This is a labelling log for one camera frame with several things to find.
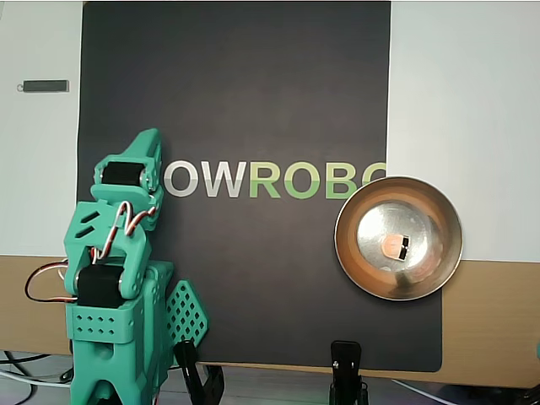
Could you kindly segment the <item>teal gripper body black servo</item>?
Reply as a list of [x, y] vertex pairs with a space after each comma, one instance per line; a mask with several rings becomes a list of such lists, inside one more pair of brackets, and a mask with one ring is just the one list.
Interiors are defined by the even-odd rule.
[[108, 163], [90, 193], [109, 204], [128, 201], [138, 210], [160, 208], [164, 196], [155, 172], [143, 163]]

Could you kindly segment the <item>teal moving gripper finger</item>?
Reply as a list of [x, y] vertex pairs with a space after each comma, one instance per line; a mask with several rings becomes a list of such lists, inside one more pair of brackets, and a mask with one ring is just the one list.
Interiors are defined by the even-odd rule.
[[119, 154], [109, 154], [94, 168], [94, 183], [108, 163], [143, 163], [156, 175], [156, 165], [161, 161], [161, 134], [158, 129], [141, 131], [129, 146]]

